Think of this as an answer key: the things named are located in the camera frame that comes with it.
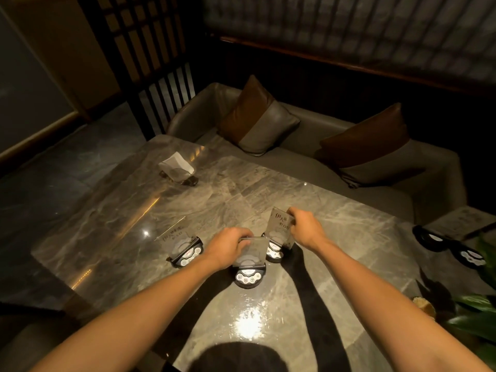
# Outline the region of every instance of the tile floor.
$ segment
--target tile floor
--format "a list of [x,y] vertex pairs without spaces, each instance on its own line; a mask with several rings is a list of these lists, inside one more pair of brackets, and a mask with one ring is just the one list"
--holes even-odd
[[[178,77],[186,100],[181,71]],[[180,108],[177,87],[172,75],[169,78]],[[167,99],[163,80],[161,88]],[[154,87],[150,91],[166,125],[158,94]],[[160,133],[146,95],[140,97],[156,133]],[[173,115],[170,102],[167,106]],[[101,178],[144,143],[124,103],[0,180],[0,302],[62,308],[71,296],[70,289],[36,262],[30,250]]]

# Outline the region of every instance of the throw pillow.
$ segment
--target throw pillow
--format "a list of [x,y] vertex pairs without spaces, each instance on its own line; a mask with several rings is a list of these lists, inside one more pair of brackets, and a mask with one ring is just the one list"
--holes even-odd
[[291,115],[260,82],[251,75],[236,105],[217,125],[219,134],[244,152],[263,155],[278,138],[296,127],[299,119]]
[[350,188],[391,184],[422,172],[422,154],[410,139],[396,103],[336,136],[320,141],[315,157]]

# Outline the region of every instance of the marble table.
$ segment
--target marble table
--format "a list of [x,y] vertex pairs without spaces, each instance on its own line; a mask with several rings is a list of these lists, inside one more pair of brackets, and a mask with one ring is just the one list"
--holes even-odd
[[[158,162],[175,151],[195,166],[196,187],[159,176]],[[261,234],[273,206],[314,212],[350,256],[402,292],[417,293],[419,267],[411,250],[418,244],[411,224],[274,170],[164,135],[118,165],[32,254],[104,311],[176,271],[154,239],[179,218],[187,215],[207,243],[228,226]],[[282,265],[268,262],[264,280],[252,290],[236,286],[226,271],[212,276],[154,351],[182,371],[389,369],[326,267],[299,248]]]

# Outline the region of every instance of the left arm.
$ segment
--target left arm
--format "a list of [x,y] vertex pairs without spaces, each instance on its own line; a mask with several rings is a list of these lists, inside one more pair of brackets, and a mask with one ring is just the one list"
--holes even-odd
[[224,229],[188,266],[98,316],[44,357],[31,372],[132,369],[193,291],[236,260],[247,243],[238,241],[246,236],[253,234],[248,229]]

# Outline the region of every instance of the left hand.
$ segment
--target left hand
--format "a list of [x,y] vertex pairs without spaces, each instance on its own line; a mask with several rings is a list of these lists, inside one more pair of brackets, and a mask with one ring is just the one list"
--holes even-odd
[[253,237],[253,232],[247,228],[225,228],[210,241],[203,253],[204,258],[213,264],[216,271],[229,267],[239,257],[242,249],[250,243],[249,241],[239,243],[242,237]]

